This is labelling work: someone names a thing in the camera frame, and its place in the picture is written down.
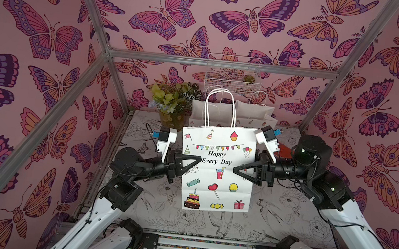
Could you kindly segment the white party paper bag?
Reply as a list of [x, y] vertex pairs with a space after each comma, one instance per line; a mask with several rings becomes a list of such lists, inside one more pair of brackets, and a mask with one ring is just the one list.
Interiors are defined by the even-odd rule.
[[184, 155], [201, 161], [182, 176], [182, 209], [246, 213], [253, 184], [234, 168], [255, 161], [255, 130], [237, 125], [235, 104], [226, 124], [214, 123], [210, 106], [205, 100], [203, 124], [183, 128]]

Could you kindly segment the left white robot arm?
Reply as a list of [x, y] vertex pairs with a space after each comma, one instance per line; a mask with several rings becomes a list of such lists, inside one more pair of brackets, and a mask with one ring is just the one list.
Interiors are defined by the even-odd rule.
[[138, 249], [143, 229], [132, 219], [121, 221], [114, 232], [101, 241], [98, 237], [141, 195], [143, 188], [137, 181], [165, 177], [172, 183], [201, 161], [200, 156], [178, 152], [166, 159], [144, 159], [134, 148], [121, 149], [110, 163], [112, 178], [98, 192], [89, 211], [50, 249]]

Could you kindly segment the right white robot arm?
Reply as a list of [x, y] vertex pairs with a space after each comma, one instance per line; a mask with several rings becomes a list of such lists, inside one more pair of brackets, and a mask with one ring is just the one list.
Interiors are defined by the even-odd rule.
[[[373, 232], [345, 181], [327, 170], [332, 149], [319, 136], [302, 136], [291, 158], [279, 156], [279, 141], [271, 127], [254, 131], [256, 142], [266, 147], [255, 162], [236, 166], [233, 173], [256, 184], [272, 187], [275, 180], [299, 182], [298, 189], [317, 209], [320, 218], [335, 228], [348, 249], [386, 249]], [[277, 249], [312, 249], [287, 236]]]

